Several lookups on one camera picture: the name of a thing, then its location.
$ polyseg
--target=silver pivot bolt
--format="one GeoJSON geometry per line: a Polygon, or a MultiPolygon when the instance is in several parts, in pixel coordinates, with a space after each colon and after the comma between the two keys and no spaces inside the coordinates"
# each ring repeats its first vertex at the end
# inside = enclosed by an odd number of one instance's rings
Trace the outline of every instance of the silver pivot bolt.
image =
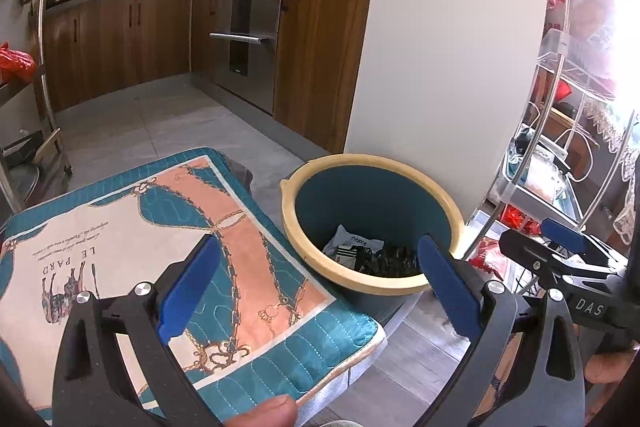
{"type": "Polygon", "coordinates": [[[76,302],[78,304],[84,304],[85,302],[88,302],[90,298],[91,298],[91,292],[88,292],[85,290],[78,294],[78,296],[76,297],[76,302]]]}
{"type": "Polygon", "coordinates": [[[489,281],[486,284],[486,287],[489,289],[489,291],[491,293],[495,293],[496,295],[500,295],[501,293],[504,293],[504,284],[502,284],[499,281],[489,281]]]}
{"type": "Polygon", "coordinates": [[[549,290],[549,297],[551,297],[551,299],[556,302],[560,302],[562,299],[564,299],[562,292],[558,288],[551,288],[549,290]]]}
{"type": "Polygon", "coordinates": [[[138,284],[136,284],[136,287],[134,288],[134,292],[136,292],[136,295],[148,295],[149,292],[151,291],[151,283],[148,282],[139,282],[138,284]]]}

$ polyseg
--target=gray wood plank floor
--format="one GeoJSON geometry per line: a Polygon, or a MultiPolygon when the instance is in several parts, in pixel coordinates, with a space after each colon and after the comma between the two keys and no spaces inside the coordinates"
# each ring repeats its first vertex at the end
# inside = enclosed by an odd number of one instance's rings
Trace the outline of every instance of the gray wood plank floor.
{"type": "MultiPolygon", "coordinates": [[[[254,174],[252,193],[277,226],[280,180],[302,161],[192,87],[167,79],[90,100],[58,115],[74,175],[69,190],[189,148],[209,146],[254,174]]],[[[305,427],[337,419],[365,427],[410,427],[468,347],[426,291],[388,347],[345,393],[305,427]]]]}

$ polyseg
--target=quilted cover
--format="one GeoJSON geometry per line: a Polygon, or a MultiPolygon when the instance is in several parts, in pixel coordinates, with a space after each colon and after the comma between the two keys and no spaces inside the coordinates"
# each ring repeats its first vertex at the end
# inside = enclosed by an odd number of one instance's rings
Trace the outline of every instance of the quilted cover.
{"type": "MultiPolygon", "coordinates": [[[[278,394],[303,404],[383,342],[382,327],[306,270],[223,156],[194,149],[9,222],[0,253],[0,360],[44,419],[78,293],[105,298],[154,281],[203,233],[221,241],[222,261],[170,347],[223,421],[278,394]]],[[[161,414],[128,338],[118,341],[143,406],[161,414]]]]}

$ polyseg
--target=oven handle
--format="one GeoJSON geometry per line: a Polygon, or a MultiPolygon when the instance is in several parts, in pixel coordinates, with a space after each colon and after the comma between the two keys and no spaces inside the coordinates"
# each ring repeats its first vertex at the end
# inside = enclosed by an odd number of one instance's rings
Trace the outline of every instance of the oven handle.
{"type": "Polygon", "coordinates": [[[212,39],[223,39],[225,41],[247,42],[248,44],[265,44],[269,42],[268,37],[251,37],[249,35],[239,35],[233,33],[210,33],[212,39]]]}

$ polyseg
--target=lace curtain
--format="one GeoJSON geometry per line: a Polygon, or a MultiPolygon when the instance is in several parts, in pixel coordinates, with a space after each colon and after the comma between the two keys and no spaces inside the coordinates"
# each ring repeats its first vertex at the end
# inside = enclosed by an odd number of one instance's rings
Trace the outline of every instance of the lace curtain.
{"type": "MultiPolygon", "coordinates": [[[[615,104],[607,104],[598,100],[588,100],[584,107],[584,115],[591,118],[599,134],[608,144],[609,152],[616,153],[622,145],[622,136],[628,124],[629,113],[616,110],[615,104]]],[[[625,245],[631,244],[634,234],[636,213],[634,211],[634,194],[636,186],[636,160],[640,156],[640,137],[632,134],[622,155],[622,181],[629,182],[625,195],[625,206],[616,216],[613,229],[625,245]]]]}

